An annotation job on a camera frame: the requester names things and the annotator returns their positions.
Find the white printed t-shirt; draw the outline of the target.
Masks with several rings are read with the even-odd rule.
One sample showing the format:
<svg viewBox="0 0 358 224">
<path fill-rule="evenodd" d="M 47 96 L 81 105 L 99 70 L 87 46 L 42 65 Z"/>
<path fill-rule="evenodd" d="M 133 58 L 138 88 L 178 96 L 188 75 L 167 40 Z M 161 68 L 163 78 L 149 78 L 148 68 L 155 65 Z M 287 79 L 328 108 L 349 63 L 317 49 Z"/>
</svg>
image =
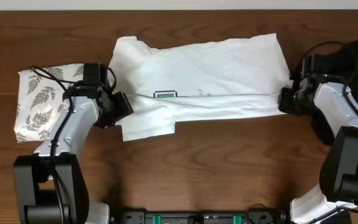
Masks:
<svg viewBox="0 0 358 224">
<path fill-rule="evenodd" d="M 291 85 L 275 34 L 170 49 L 121 37 L 109 65 L 134 110 L 119 122 L 125 141 L 172 134 L 182 121 L 278 115 Z"/>
</svg>

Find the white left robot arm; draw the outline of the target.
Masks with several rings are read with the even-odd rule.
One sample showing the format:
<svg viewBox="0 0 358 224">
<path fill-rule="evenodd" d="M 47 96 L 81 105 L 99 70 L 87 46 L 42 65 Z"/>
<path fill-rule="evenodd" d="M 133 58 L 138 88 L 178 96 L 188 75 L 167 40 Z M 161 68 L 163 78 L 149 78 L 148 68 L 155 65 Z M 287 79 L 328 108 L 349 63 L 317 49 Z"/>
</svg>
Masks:
<svg viewBox="0 0 358 224">
<path fill-rule="evenodd" d="M 13 165 L 21 223 L 109 223 L 110 208 L 92 202 L 78 162 L 93 126 L 107 128 L 134 112 L 127 96 L 102 86 L 73 85 L 49 137 Z"/>
</svg>

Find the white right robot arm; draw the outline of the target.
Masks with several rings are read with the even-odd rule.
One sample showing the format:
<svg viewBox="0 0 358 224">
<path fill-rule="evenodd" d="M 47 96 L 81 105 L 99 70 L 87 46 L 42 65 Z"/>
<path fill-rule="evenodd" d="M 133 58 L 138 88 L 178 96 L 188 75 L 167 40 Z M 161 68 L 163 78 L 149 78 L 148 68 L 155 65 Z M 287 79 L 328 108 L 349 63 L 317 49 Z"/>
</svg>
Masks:
<svg viewBox="0 0 358 224">
<path fill-rule="evenodd" d="M 292 223 L 324 223 L 346 213 L 358 214 L 358 104 L 348 82 L 313 74 L 282 88 L 278 108 L 288 114 L 309 114 L 316 132 L 330 150 L 309 192 L 291 201 Z"/>
</svg>

